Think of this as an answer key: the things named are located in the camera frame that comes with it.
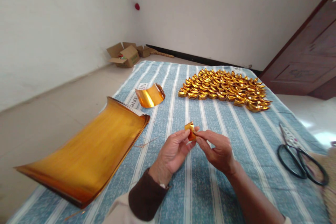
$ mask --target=tiled floor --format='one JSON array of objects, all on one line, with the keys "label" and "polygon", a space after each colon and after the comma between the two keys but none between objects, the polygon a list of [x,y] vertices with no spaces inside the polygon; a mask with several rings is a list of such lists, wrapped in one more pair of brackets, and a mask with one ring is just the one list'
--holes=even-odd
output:
[{"label": "tiled floor", "polygon": [[[199,65],[178,58],[151,55],[146,60]],[[109,65],[0,114],[0,223],[5,222],[37,183],[12,167],[43,158],[59,148],[102,109],[132,69]],[[336,141],[336,99],[279,95],[323,143]]]}]

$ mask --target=gold foil paper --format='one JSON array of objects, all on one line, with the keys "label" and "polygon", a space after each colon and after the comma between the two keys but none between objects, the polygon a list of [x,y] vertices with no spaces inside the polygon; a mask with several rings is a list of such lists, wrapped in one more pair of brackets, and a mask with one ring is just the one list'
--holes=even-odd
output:
[{"label": "gold foil paper", "polygon": [[152,87],[145,90],[136,89],[135,93],[139,98],[141,106],[145,108],[150,108],[159,105],[166,97],[162,87],[157,83],[153,84]]},{"label": "gold foil paper", "polygon": [[194,130],[194,121],[191,121],[186,126],[184,126],[185,130],[190,129],[190,134],[188,136],[189,141],[196,141],[196,133]]},{"label": "gold foil paper", "polygon": [[243,77],[240,73],[202,69],[198,74],[185,80],[179,97],[206,100],[218,99],[233,102],[233,105],[246,108],[252,112],[269,109],[272,101],[265,99],[265,85],[258,78]]},{"label": "gold foil paper", "polygon": [[60,149],[15,169],[85,208],[113,177],[149,118],[108,97],[106,108]]}]

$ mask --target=person's left hand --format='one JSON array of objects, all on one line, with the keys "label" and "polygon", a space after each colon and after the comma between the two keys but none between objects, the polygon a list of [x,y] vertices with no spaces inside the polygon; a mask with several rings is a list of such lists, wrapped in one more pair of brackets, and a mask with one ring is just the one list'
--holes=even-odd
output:
[{"label": "person's left hand", "polygon": [[148,173],[158,184],[168,185],[172,175],[183,164],[186,156],[196,145],[196,141],[189,143],[190,130],[181,130],[170,135],[162,146],[159,155],[150,167]]}]

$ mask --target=blue striped cloth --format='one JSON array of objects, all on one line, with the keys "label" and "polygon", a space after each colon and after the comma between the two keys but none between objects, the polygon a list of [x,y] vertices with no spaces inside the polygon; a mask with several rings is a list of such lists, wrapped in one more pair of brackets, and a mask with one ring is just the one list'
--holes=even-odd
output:
[{"label": "blue striped cloth", "polygon": [[[112,202],[128,192],[145,169],[155,161],[166,138],[194,121],[202,130],[210,129],[231,139],[235,158],[266,197],[291,218],[293,223],[329,223],[326,208],[312,182],[292,176],[278,161],[276,150],[283,142],[279,122],[288,127],[307,151],[325,154],[316,139],[294,114],[270,91],[273,100],[265,112],[251,113],[244,107],[218,100],[189,100],[177,96],[186,78],[202,67],[143,61],[134,67],[128,80],[114,97],[150,115],[150,121],[120,168],[83,214],[71,217],[67,223],[101,223]],[[234,70],[255,78],[248,69],[232,66],[209,66],[208,70]],[[166,99],[154,108],[142,108],[135,103],[135,88],[154,82],[161,84]],[[173,176],[171,189],[155,219],[160,223],[244,223],[241,208],[226,177],[207,161],[197,145],[182,167]],[[79,211],[64,199],[38,186],[9,223],[64,223],[64,219]]]}]

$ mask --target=open cardboard box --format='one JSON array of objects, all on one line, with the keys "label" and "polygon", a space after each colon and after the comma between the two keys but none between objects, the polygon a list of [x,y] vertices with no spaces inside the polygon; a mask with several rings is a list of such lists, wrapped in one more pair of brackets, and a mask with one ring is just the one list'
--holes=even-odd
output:
[{"label": "open cardboard box", "polygon": [[140,59],[136,44],[127,42],[123,42],[123,44],[124,47],[121,43],[118,43],[106,49],[111,56],[109,62],[115,63],[117,67],[132,68]]},{"label": "open cardboard box", "polygon": [[142,57],[142,58],[146,58],[148,57],[151,53],[149,52],[149,47],[147,46],[138,46],[136,47],[136,49],[138,50],[138,53],[139,53],[139,56]]}]

